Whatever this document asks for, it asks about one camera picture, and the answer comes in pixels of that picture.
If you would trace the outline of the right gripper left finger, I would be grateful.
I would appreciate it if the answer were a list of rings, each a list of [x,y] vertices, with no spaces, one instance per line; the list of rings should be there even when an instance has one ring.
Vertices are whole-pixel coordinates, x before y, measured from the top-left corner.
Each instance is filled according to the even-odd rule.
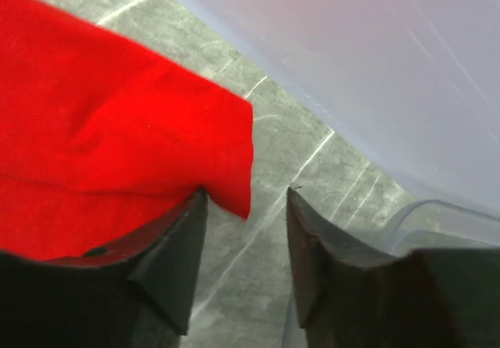
[[[188,333],[207,225],[198,190],[80,257],[1,255],[4,347],[177,347]]]

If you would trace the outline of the red t shirt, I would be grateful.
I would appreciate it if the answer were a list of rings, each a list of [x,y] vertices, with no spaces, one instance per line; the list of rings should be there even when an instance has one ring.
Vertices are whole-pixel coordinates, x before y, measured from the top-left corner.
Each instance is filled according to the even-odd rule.
[[[252,105],[41,0],[1,0],[1,248],[79,256],[199,188],[251,210]]]

